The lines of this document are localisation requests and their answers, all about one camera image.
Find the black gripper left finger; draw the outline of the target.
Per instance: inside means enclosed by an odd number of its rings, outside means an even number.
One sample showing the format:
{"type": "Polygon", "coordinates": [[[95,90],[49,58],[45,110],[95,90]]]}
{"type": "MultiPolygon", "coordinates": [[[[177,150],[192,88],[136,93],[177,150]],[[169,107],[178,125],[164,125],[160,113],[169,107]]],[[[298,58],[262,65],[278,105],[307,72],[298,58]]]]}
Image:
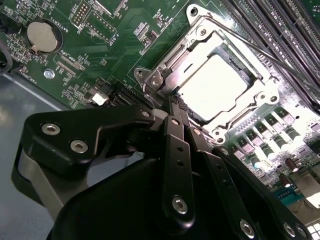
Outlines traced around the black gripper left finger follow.
{"type": "Polygon", "coordinates": [[[138,161],[161,164],[164,229],[190,229],[196,220],[192,149],[180,98],[165,111],[118,105],[36,113],[23,126],[15,170],[54,224],[76,195],[138,161]]]}

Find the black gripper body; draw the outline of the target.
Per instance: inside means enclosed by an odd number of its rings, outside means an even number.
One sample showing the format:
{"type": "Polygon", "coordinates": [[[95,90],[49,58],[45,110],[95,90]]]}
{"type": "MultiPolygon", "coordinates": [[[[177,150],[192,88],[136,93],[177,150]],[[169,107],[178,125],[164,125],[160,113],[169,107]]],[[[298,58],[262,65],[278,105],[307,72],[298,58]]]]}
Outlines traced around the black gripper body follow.
{"type": "Polygon", "coordinates": [[[207,180],[192,175],[195,223],[169,234],[161,217],[162,167],[140,160],[74,196],[62,208],[52,240],[232,240],[234,234],[207,180]]]}

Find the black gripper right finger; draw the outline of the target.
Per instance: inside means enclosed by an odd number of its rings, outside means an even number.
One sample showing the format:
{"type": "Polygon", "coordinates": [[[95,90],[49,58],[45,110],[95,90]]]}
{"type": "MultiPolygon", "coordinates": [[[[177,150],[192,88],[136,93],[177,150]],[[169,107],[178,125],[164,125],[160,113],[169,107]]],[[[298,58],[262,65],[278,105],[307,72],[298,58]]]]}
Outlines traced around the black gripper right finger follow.
{"type": "Polygon", "coordinates": [[[210,149],[202,132],[179,111],[200,171],[208,233],[215,240],[310,240],[311,233],[272,192],[223,146],[210,149]]]}

